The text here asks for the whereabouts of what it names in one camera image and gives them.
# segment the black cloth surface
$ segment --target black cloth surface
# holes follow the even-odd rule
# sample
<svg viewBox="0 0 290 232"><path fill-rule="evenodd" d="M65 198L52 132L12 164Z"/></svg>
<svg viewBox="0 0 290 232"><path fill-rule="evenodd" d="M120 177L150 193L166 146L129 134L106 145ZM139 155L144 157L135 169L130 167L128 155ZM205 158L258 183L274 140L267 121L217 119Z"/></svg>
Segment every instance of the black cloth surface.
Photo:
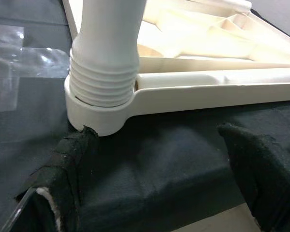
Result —
<svg viewBox="0 0 290 232"><path fill-rule="evenodd" d="M0 24L25 27L24 46L68 53L58 0L0 0ZM73 131L63 79L20 78L17 109L0 113L0 218L27 177ZM216 126L267 133L290 152L290 102L130 118L80 164L82 231L171 231L244 200Z"/></svg>
<svg viewBox="0 0 290 232"><path fill-rule="evenodd" d="M262 231L290 232L290 153L266 134L231 124L219 126L230 165Z"/></svg>
<svg viewBox="0 0 290 232"><path fill-rule="evenodd" d="M54 212L48 200L36 192L32 194L13 226L7 229L4 228L1 232L6 231L58 232Z"/></svg>
<svg viewBox="0 0 290 232"><path fill-rule="evenodd" d="M36 193L29 199L31 202L27 203L24 212L21 214L22 218L27 218L27 222L18 222L17 220L17 225L13 226L15 231L37 231L35 229L36 221L39 220L42 221L46 228L51 228L52 231L55 219L56 227L59 231L78 231L80 226L81 195L78 181L78 164L82 159L87 159L87 156L95 156L98 151L98 145L98 134L88 127L84 127L81 132L76 131L60 140L52 152L50 160L30 175L15 198L21 203L24 199L27 199L25 195L28 192L32 193L32 191L36 190ZM39 191L42 191L44 196L47 195L48 198L46 198L48 200L49 196L52 198L52 218L49 216L49 210L45 210L47 209L44 206L45 203L37 199L36 195ZM26 210L27 207L36 209L39 213L31 216L30 210ZM43 229L39 231L46 232L49 230Z"/></svg>

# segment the white plastic pole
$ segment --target white plastic pole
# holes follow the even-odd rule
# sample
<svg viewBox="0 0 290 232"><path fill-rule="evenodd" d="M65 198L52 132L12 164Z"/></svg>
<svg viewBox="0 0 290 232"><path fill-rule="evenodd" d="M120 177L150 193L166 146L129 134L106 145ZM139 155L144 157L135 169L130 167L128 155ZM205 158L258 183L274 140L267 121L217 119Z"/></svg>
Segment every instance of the white plastic pole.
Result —
<svg viewBox="0 0 290 232"><path fill-rule="evenodd" d="M84 0L71 49L70 88L99 107L126 103L139 70L137 37L146 0Z"/></svg>

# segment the worn black fabric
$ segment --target worn black fabric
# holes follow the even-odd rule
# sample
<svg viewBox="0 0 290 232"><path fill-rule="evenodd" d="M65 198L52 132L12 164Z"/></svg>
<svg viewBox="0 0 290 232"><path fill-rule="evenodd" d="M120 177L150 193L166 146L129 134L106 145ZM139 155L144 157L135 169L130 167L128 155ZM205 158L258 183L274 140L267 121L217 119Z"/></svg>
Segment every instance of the worn black fabric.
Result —
<svg viewBox="0 0 290 232"><path fill-rule="evenodd" d="M219 126L236 183L262 231L290 232L290 153L268 135Z"/></svg>
<svg viewBox="0 0 290 232"><path fill-rule="evenodd" d="M77 231L80 211L77 166L81 159L94 156L97 150L98 135L93 129L84 127L82 132L75 132L63 138L52 152L50 160L31 174L24 183L16 196L17 201L22 199L29 188L44 188L52 196L56 210L60 212L60 218L57 219L60 220L61 230Z"/></svg>
<svg viewBox="0 0 290 232"><path fill-rule="evenodd" d="M12 21L0 11L0 24L25 26L26 46L68 52L68 26L54 15L63 12L61 4L43 0L57 10L39 14L45 21L36 23L36 2L0 1L0 9L18 12ZM63 81L21 78L17 109L0 113L0 218L27 177L73 131ZM96 156L81 161L81 230L171 231L243 203L216 129L224 121L270 134L290 152L290 102L130 118L118 133L101 138Z"/></svg>
<svg viewBox="0 0 290 232"><path fill-rule="evenodd" d="M9 232L58 232L47 199L34 193Z"/></svg>

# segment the clear plastic sheet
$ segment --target clear plastic sheet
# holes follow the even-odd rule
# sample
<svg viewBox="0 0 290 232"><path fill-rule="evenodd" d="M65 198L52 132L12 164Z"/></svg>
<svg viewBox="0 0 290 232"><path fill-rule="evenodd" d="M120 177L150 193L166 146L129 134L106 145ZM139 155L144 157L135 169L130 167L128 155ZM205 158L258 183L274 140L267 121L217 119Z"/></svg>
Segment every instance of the clear plastic sheet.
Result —
<svg viewBox="0 0 290 232"><path fill-rule="evenodd" d="M69 57L58 49L22 47L24 28L0 25L0 112L17 107L19 77L65 78Z"/></svg>
<svg viewBox="0 0 290 232"><path fill-rule="evenodd" d="M69 72L69 57L53 48L22 48L22 59L17 64L20 77L65 78Z"/></svg>
<svg viewBox="0 0 290 232"><path fill-rule="evenodd" d="M22 27L0 25L0 112L17 107L19 74L16 66L23 38Z"/></svg>
<svg viewBox="0 0 290 232"><path fill-rule="evenodd" d="M0 25L0 44L23 46L24 28Z"/></svg>

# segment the dark table surface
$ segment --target dark table surface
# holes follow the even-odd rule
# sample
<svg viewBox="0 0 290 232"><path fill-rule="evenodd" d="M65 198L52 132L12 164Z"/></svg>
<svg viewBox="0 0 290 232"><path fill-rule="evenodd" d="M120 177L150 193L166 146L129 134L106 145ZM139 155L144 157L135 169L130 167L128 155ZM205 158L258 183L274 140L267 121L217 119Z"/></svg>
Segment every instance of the dark table surface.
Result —
<svg viewBox="0 0 290 232"><path fill-rule="evenodd" d="M0 24L25 28L24 46L68 53L59 0L0 0ZM15 111L0 113L0 219L20 185L73 131L63 79L20 78ZM170 231L243 202L216 126L267 133L290 152L290 101L130 118L83 166L83 231Z"/></svg>

